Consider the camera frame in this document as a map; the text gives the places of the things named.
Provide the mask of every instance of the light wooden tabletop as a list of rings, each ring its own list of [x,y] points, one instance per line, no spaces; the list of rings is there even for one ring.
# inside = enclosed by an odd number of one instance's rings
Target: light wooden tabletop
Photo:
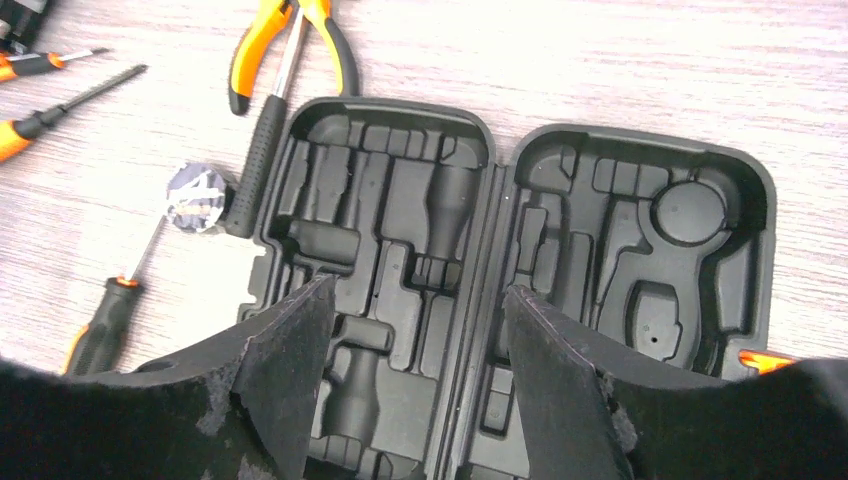
[[[239,172],[259,108],[229,112],[233,50],[255,1],[63,0],[40,49],[105,46],[66,71],[2,85],[20,118],[147,63],[143,77],[75,112],[0,165],[0,355],[56,370],[104,280],[146,242],[182,161]],[[770,348],[848,354],[848,4],[843,0],[342,0],[337,20],[364,94],[451,105],[494,132],[500,161],[559,121],[688,137],[744,150],[779,198]],[[284,42],[261,70],[264,98]],[[312,32],[292,103],[333,95]],[[250,241],[167,228],[121,362],[143,361],[231,325]]]

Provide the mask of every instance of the pliers handle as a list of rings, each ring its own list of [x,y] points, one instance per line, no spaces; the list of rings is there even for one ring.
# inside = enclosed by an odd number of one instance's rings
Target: pliers handle
[[[356,96],[359,71],[350,43],[331,16],[330,0],[260,0],[253,24],[244,34],[230,66],[230,110],[244,115],[250,106],[262,58],[271,41],[286,28],[295,8],[318,30],[330,50],[339,95]]]

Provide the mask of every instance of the black plastic tool case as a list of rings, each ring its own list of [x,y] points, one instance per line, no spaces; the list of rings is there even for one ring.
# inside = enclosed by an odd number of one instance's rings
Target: black plastic tool case
[[[307,478],[527,478],[511,283],[709,375],[766,346],[775,190],[742,152],[561,124],[500,167],[470,113],[360,98],[308,103],[280,151],[241,315],[341,276]]]

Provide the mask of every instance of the roll of electrical tape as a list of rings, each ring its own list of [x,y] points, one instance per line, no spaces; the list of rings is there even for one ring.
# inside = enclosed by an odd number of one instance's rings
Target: roll of electrical tape
[[[233,182],[208,163],[186,163],[168,183],[168,219],[188,233],[203,233],[226,217]]]

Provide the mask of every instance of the screwdriver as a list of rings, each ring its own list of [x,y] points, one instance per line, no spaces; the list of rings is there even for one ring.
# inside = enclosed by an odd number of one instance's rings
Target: screwdriver
[[[289,88],[305,37],[304,11],[303,8],[298,8],[286,49],[283,51],[283,60],[277,71],[277,79],[274,81],[274,90],[268,95],[259,113],[242,169],[241,183],[227,213],[225,228],[230,235],[239,238],[250,238],[253,235],[259,203],[265,192],[265,182],[274,163],[277,142],[280,141],[286,122]]]
[[[138,282],[138,271],[150,247],[156,243],[165,216],[159,214],[144,250],[127,266],[123,275],[106,280],[106,293],[91,322],[74,340],[65,366],[65,375],[90,375],[115,368],[127,340],[130,320],[144,288]]]
[[[41,75],[65,68],[65,63],[80,58],[100,55],[108,52],[108,48],[94,48],[79,52],[59,55],[58,53],[29,53],[15,57],[4,57],[0,60],[0,83],[18,77]]]
[[[24,120],[8,120],[0,123],[0,162],[5,162],[27,148],[36,138],[53,128],[74,107],[111,90],[145,70],[147,70],[147,65],[136,65],[47,111],[33,112],[29,118]]]

